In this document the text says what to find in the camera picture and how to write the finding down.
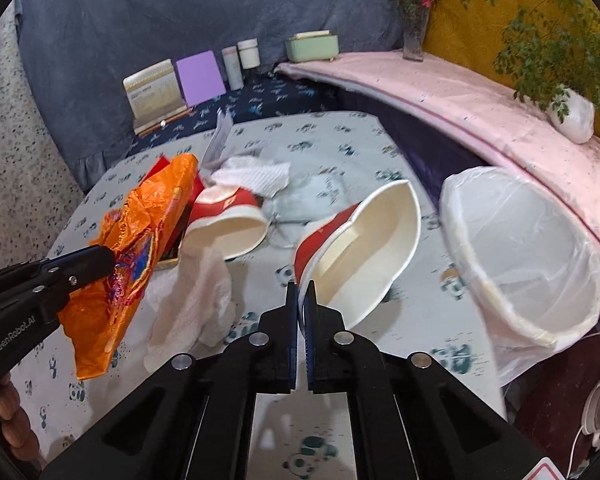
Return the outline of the person's left hand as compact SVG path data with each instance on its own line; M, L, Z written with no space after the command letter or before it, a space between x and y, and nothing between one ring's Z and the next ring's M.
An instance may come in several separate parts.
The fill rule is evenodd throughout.
M17 460L38 459L40 444L31 428L30 419L20 405L17 389L7 374L0 380L0 421L2 434Z

